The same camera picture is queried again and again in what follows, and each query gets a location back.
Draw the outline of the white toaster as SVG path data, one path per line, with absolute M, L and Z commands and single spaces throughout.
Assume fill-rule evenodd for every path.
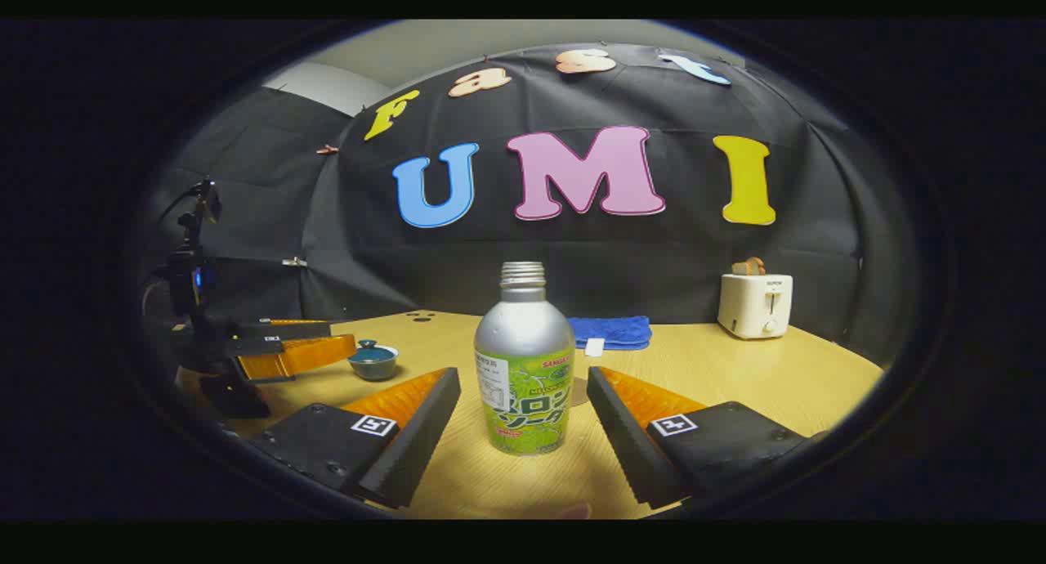
M 789 328 L 794 278 L 791 275 L 721 276 L 717 322 L 740 339 L 773 339 Z

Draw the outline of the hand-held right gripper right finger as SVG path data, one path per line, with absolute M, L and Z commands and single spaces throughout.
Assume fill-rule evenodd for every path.
M 826 435 L 800 434 L 740 401 L 705 406 L 601 366 L 589 370 L 588 397 L 628 486 L 650 507 L 755 481 Z

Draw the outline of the blue folded towel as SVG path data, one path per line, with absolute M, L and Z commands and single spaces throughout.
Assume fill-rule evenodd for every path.
M 646 316 L 615 318 L 569 317 L 576 339 L 576 347 L 584 349 L 593 339 L 602 340 L 604 349 L 644 349 L 651 337 L 650 319 Z

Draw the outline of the silver green water bottle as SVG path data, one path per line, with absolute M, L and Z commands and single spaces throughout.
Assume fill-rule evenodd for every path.
M 547 299 L 541 262 L 505 262 L 499 287 L 474 337 L 487 439 L 515 456 L 549 454 L 565 442 L 575 335 Z

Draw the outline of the black backdrop cloth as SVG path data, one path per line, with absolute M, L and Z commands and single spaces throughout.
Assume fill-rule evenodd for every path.
M 158 174 L 132 250 L 159 265 L 181 238 L 162 209 L 210 177 L 224 211 L 202 241 L 229 316 L 481 315 L 502 262 L 538 260 L 568 316 L 701 325 L 721 274 L 758 256 L 794 278 L 792 326 L 892 363 L 915 322 L 911 215 L 852 115 L 765 66 L 588 47 L 605 71 L 527 47 L 391 92 L 288 69 Z

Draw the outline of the teal teacup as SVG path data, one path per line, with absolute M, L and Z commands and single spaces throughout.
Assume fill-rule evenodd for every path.
M 350 358 L 347 358 L 350 362 L 353 370 L 362 380 L 380 382 L 385 380 L 390 380 L 390 378 L 395 378 L 397 368 L 397 357 L 394 360 L 386 360 L 386 362 L 380 363 L 356 363 L 351 362 Z

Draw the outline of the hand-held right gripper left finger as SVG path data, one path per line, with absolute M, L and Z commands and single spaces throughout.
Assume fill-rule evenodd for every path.
M 311 404 L 249 444 L 318 486 L 408 507 L 460 392 L 456 368 L 442 368 L 343 407 Z

